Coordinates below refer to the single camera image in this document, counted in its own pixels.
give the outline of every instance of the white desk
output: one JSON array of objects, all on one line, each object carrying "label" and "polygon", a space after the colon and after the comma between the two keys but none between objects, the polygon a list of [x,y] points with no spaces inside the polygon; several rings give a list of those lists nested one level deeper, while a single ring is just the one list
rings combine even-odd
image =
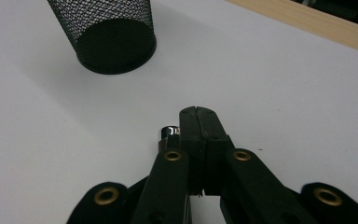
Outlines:
[{"label": "white desk", "polygon": [[[285,186],[320,181],[358,202],[358,50],[225,1],[152,8],[153,58],[102,76],[77,61],[47,1],[0,1],[0,223],[64,223],[91,187],[134,184],[158,129],[191,105]],[[194,223],[224,222],[218,198],[192,203]]]}]

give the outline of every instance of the metal mesh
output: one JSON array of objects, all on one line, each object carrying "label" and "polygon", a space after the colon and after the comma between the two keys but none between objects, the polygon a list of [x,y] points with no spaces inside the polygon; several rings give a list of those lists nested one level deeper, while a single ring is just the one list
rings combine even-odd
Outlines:
[{"label": "metal mesh", "polygon": [[149,0],[48,0],[77,58],[88,69],[117,74],[154,52]]}]

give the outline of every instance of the black mesh pencil cup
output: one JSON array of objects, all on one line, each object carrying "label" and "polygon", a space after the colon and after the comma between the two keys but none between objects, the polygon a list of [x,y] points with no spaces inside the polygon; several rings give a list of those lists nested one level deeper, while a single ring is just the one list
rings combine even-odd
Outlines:
[{"label": "black mesh pencil cup", "polygon": [[156,49],[150,0],[48,0],[78,60],[89,70],[129,72]]}]

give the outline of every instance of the cylindrical container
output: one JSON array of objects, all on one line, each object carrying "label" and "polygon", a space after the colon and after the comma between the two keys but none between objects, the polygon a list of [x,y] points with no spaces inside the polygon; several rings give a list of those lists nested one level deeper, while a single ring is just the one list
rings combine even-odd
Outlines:
[{"label": "cylindrical container", "polygon": [[78,60],[89,70],[129,72],[156,49],[150,0],[48,0]]}]

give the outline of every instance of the wooden surface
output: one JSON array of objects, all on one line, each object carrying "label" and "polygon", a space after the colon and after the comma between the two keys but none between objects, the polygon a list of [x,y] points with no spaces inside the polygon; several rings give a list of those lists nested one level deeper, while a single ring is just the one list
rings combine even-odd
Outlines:
[{"label": "wooden surface", "polygon": [[289,0],[228,0],[240,7],[358,49],[358,24]]}]

